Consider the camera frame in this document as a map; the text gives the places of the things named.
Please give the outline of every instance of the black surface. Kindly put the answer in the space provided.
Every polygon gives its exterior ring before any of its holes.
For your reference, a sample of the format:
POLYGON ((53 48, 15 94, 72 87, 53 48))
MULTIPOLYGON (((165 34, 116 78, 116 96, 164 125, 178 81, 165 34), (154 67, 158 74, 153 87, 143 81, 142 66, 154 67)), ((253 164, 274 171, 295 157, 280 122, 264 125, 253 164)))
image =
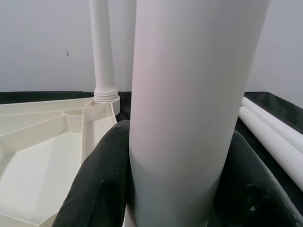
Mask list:
POLYGON ((226 227, 302 227, 303 218, 247 141, 235 132, 214 206, 226 227))
POLYGON ((127 202, 129 121, 113 126, 85 159, 53 227, 121 227, 127 202))
POLYGON ((263 147, 259 140, 251 133, 251 131, 246 127, 241 119, 238 119, 237 121, 236 130, 246 139, 255 153, 273 173, 275 178, 279 181, 283 189, 286 191, 291 201, 303 215, 303 192, 300 190, 300 188, 292 181, 292 179, 283 170, 283 168, 268 153, 265 147, 263 147))
POLYGON ((82 91, 22 91, 0 92, 0 104, 42 102, 93 97, 92 92, 82 91))
MULTIPOLYGON (((303 131, 303 109, 269 92, 247 92, 245 96, 290 127, 293 127, 297 131, 303 131)), ((299 212, 303 215, 303 192, 300 188, 268 153, 241 119, 238 119, 235 130, 244 136, 256 154, 274 174, 299 212)))

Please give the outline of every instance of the white plastic tray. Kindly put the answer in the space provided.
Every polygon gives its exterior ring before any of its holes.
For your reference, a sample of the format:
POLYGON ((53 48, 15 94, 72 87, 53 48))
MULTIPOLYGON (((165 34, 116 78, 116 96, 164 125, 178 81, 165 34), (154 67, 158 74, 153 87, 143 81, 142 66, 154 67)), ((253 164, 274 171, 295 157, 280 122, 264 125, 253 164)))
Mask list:
POLYGON ((44 227, 81 163, 116 123, 92 98, 0 105, 0 223, 44 227))

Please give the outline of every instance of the white rod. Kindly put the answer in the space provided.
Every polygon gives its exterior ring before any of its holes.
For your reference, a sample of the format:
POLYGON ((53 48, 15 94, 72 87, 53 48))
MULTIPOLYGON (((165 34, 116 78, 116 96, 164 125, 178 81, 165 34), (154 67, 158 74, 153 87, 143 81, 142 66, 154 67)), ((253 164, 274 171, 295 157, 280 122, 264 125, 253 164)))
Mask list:
POLYGON ((138 227, 206 226, 267 6, 137 1, 130 161, 138 227))
POLYGON ((107 0, 89 0, 91 34, 95 65, 96 102, 113 102, 119 99, 114 83, 107 0))
POLYGON ((245 97, 242 100, 242 106, 249 108, 261 120, 263 120, 273 130, 279 133, 280 136, 282 136, 295 148, 297 148, 301 153, 303 153, 303 135, 301 133, 288 126, 284 122, 280 121, 279 119, 275 118, 269 112, 262 109, 260 106, 245 97))
POLYGON ((241 107, 239 117, 303 191, 303 154, 248 108, 241 107))

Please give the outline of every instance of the white pvc pipe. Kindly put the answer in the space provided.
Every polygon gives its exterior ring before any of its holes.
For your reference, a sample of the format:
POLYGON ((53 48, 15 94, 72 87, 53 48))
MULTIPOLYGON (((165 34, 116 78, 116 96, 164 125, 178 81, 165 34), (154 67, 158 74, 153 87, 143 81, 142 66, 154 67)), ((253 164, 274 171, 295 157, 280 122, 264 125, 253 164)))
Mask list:
POLYGON ((284 139, 291 143, 301 153, 303 153, 303 135, 284 122, 275 118, 266 110, 247 98, 243 98, 242 106, 249 108, 255 115, 268 124, 273 130, 280 134, 284 139))
POLYGON ((117 115, 120 98, 114 82, 107 0, 89 0, 89 11, 96 78, 94 100, 115 102, 117 115))
POLYGON ((206 226, 267 5, 137 1, 130 127, 137 227, 206 226))
POLYGON ((239 117, 303 191, 303 154, 248 108, 241 107, 239 117))

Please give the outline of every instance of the plastic part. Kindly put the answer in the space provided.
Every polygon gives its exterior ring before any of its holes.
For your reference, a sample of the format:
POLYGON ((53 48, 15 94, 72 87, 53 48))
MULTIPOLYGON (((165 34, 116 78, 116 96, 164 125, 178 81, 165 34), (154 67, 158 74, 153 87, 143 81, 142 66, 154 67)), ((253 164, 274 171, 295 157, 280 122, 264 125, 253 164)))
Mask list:
POLYGON ((107 0, 89 0, 89 12, 96 79, 94 100, 120 103, 114 82, 107 0))
POLYGON ((253 103, 247 98, 243 98, 242 106, 249 108, 255 115, 257 115, 262 121, 268 124, 273 130, 280 134, 284 139, 291 143, 301 153, 303 153, 303 135, 288 126, 284 122, 275 118, 269 112, 265 111, 257 104, 253 103))
POLYGON ((239 117, 303 191, 303 154, 246 107, 239 117))
POLYGON ((268 2, 137 1, 130 161, 138 227, 207 225, 268 2))
POLYGON ((113 106, 88 98, 0 110, 0 223, 38 226, 58 212, 82 161, 116 123, 113 106))

